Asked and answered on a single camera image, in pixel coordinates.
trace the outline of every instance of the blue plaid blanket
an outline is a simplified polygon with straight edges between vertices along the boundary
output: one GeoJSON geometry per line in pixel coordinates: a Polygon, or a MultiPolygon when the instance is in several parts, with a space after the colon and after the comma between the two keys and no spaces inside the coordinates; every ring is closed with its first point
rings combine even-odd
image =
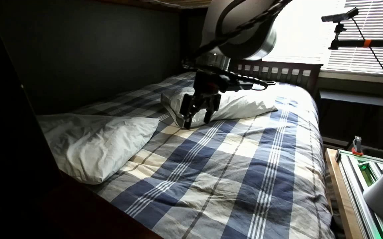
{"type": "Polygon", "coordinates": [[[77,113],[157,117],[146,146],[93,190],[162,237],[334,237],[313,98],[286,83],[262,94],[277,111],[182,130],[165,90],[194,73],[96,102],[77,113]]]}

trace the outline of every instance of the white pillow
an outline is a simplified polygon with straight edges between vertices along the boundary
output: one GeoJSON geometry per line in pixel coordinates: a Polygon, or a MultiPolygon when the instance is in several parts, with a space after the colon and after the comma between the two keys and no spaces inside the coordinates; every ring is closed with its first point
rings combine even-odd
{"type": "Polygon", "coordinates": [[[52,114],[37,117],[61,171],[100,184],[139,152],[158,118],[52,114]]]}
{"type": "MultiPolygon", "coordinates": [[[[161,102],[180,127],[184,125],[184,117],[180,114],[182,98],[185,94],[193,95],[193,87],[184,87],[174,93],[162,93],[161,102]]],[[[212,121],[229,118],[249,118],[261,115],[275,109],[273,94],[265,94],[264,90],[238,90],[221,93],[220,109],[214,111],[212,121]]],[[[194,114],[190,127],[205,125],[206,109],[194,114]]]]}

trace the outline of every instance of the bed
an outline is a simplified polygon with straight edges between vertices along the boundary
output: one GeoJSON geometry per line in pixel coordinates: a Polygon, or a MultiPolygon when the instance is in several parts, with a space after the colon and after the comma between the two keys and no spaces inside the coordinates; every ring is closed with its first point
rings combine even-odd
{"type": "Polygon", "coordinates": [[[157,118],[150,139],[108,179],[87,186],[162,237],[334,237],[314,101],[321,65],[232,62],[278,81],[275,110],[181,129],[161,103],[194,71],[75,111],[157,118]]]}

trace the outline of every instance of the wooden bed frame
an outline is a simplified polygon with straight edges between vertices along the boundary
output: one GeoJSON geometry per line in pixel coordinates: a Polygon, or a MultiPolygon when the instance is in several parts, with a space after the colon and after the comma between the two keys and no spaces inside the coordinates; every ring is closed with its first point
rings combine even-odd
{"type": "Polygon", "coordinates": [[[313,98],[317,98],[321,68],[322,64],[232,60],[229,70],[270,81],[298,85],[306,89],[313,98]]]}

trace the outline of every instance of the window blinds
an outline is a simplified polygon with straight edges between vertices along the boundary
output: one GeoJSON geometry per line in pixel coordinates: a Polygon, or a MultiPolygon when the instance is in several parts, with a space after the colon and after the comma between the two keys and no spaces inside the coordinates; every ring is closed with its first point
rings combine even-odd
{"type": "MultiPolygon", "coordinates": [[[[346,8],[359,9],[355,21],[359,24],[366,38],[383,40],[383,0],[346,0],[346,8]]],[[[353,20],[343,21],[346,32],[339,40],[362,40],[353,20]]],[[[373,48],[383,64],[383,48],[373,48]]],[[[369,48],[339,48],[331,50],[329,64],[323,69],[354,73],[383,74],[369,48]]]]}

